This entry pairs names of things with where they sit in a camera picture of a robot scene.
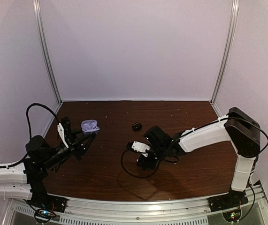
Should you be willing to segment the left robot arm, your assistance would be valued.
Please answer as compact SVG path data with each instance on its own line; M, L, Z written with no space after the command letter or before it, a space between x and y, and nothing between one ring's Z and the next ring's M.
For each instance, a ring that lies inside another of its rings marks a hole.
M26 144L26 155L20 161L0 164L0 198L22 199L37 207L49 207L54 198L43 183L48 171L57 172L71 157L81 160L95 137L96 133L72 132L51 147L42 136L34 136Z

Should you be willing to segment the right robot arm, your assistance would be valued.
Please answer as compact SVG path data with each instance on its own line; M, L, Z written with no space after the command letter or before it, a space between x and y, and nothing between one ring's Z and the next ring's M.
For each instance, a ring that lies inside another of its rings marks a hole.
M260 125L237 107L216 120L198 128L175 134L165 133L153 126L144 134L147 143L134 141L128 149L140 153L138 164L143 169L155 169L165 157L176 158L196 149L221 142L231 142L237 155L234 176L224 203L234 207L242 200L245 188L258 158L260 148Z

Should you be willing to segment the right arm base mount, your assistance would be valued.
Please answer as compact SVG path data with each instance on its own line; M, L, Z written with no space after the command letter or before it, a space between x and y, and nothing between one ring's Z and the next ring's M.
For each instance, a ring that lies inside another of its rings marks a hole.
M241 206L248 203L248 198L245 194L224 194L209 197L208 203L211 212L221 211L226 222L235 223L242 217Z

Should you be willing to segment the purple earbud charging case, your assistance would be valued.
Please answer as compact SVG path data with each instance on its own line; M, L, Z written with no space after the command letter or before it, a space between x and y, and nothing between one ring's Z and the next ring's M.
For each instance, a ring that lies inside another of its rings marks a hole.
M93 126L98 126L98 122L96 120L84 120L81 123L81 129L85 135L91 134L91 133L98 133L97 132L92 132L91 128Z

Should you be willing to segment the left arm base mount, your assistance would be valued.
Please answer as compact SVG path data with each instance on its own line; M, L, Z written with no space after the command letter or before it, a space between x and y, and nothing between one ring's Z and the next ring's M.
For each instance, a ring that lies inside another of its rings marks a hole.
M33 200L25 202L34 211L33 217L38 224L46 224L58 218L58 213L64 213L67 206L67 198L54 195L49 195L46 203Z

